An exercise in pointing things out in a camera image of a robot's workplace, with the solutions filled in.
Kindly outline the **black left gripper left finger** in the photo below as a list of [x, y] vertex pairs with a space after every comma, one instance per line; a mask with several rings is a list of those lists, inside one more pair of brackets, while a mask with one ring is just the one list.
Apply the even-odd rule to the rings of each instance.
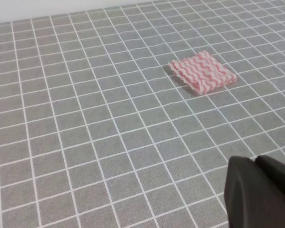
[[231, 228], [285, 228], [285, 188], [276, 186], [255, 160], [230, 157], [224, 200]]

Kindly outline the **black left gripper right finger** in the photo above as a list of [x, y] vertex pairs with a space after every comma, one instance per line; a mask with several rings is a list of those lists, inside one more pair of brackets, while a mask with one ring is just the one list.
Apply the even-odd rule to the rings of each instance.
[[255, 163], [276, 186], [285, 188], [285, 164], [266, 155], [258, 156]]

